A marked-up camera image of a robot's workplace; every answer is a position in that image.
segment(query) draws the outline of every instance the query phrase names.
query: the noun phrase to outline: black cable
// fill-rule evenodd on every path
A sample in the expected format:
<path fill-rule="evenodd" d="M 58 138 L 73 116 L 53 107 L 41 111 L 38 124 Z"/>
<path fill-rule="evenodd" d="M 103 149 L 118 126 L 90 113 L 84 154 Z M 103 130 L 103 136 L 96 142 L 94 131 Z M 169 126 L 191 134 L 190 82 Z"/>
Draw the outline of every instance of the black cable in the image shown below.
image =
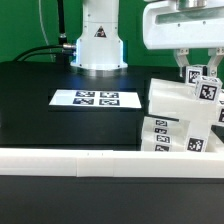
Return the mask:
<path fill-rule="evenodd" d="M 52 54 L 52 55 L 57 55 L 57 54 L 64 54 L 64 55 L 70 55 L 70 56 L 73 56 L 72 53 L 60 53 L 60 52 L 40 52 L 40 53 L 33 53 L 33 54 L 29 54 L 27 55 L 26 57 L 24 57 L 21 61 L 25 61 L 27 58 L 30 58 L 30 57 L 33 57 L 33 56 L 38 56 L 38 55 L 49 55 L 49 54 Z"/>
<path fill-rule="evenodd" d="M 63 0 L 58 0 L 58 22 L 59 22 L 59 32 L 61 34 L 65 33 L 65 21 L 64 21 L 64 4 Z"/>
<path fill-rule="evenodd" d="M 33 54 L 28 54 L 26 57 L 24 57 L 21 61 L 25 61 L 27 58 L 33 57 L 33 56 L 38 56 L 38 55 L 49 55 L 49 54 L 61 54 L 59 52 L 41 52 L 41 53 L 33 53 Z"/>
<path fill-rule="evenodd" d="M 55 49 L 55 48 L 63 48 L 63 46 L 62 45 L 48 45 L 48 46 L 42 46 L 42 47 L 35 47 L 35 48 L 32 48 L 28 51 L 25 51 L 25 52 L 19 54 L 16 58 L 13 59 L 13 61 L 18 61 L 23 56 L 25 56 L 29 53 L 35 52 L 35 51 L 46 50 L 46 49 Z"/>

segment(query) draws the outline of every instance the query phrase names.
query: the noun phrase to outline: warning label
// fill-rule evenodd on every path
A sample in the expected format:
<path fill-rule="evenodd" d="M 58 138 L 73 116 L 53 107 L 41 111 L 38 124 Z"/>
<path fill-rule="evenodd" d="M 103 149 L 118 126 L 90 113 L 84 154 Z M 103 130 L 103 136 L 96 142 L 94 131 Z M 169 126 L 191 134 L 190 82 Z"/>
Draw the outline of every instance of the warning label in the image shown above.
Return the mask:
<path fill-rule="evenodd" d="M 107 37 L 102 26 L 98 29 L 94 37 Z"/>

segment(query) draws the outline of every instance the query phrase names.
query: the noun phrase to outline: green wall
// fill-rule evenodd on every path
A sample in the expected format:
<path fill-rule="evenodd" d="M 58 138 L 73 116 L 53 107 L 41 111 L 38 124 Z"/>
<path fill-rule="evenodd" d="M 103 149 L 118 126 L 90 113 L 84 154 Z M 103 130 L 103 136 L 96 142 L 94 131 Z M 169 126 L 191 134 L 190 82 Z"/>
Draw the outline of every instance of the green wall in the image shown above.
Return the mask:
<path fill-rule="evenodd" d="M 142 40 L 143 0 L 120 0 L 119 36 L 126 46 L 125 57 L 129 65 L 177 66 L 172 50 L 145 48 Z M 65 0 L 66 33 L 69 42 L 82 32 L 82 0 Z M 57 0 L 42 0 L 43 20 L 50 44 L 57 44 Z M 0 6 L 0 62 L 9 61 L 19 53 L 45 45 L 40 28 L 38 0 L 1 0 Z M 49 56 L 32 58 L 50 61 Z M 207 64 L 207 50 L 192 50 L 191 64 Z M 219 76 L 224 73 L 224 61 L 219 66 Z"/>

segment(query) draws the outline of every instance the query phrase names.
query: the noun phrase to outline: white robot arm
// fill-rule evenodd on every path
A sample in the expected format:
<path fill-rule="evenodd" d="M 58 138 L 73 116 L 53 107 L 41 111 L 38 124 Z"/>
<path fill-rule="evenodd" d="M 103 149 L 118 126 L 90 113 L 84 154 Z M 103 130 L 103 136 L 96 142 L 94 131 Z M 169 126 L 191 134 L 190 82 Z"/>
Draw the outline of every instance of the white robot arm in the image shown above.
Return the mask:
<path fill-rule="evenodd" d="M 143 38 L 148 49 L 175 49 L 179 67 L 189 65 L 189 48 L 209 48 L 208 75 L 216 76 L 224 56 L 223 26 L 224 1 L 154 1 L 144 10 Z"/>
<path fill-rule="evenodd" d="M 127 67 L 118 37 L 118 11 L 119 0 L 83 0 L 83 33 L 72 66 L 93 70 Z"/>

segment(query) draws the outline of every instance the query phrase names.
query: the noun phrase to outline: black tabletop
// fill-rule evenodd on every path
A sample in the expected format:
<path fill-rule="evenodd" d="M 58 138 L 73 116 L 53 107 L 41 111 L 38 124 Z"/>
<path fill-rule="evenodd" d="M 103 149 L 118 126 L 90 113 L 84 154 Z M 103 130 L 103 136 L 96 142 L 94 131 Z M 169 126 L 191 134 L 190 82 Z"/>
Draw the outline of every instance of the black tabletop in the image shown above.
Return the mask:
<path fill-rule="evenodd" d="M 153 77 L 179 80 L 178 69 L 130 66 L 93 74 L 53 63 L 1 63 L 0 145 L 138 150 Z M 57 89 L 137 92 L 142 108 L 49 106 Z"/>
<path fill-rule="evenodd" d="M 176 68 L 85 73 L 1 63 L 0 146 L 138 150 L 151 78 L 180 81 Z M 50 107 L 56 89 L 134 91 L 142 109 Z M 222 224 L 223 207 L 222 179 L 0 177 L 4 224 Z"/>

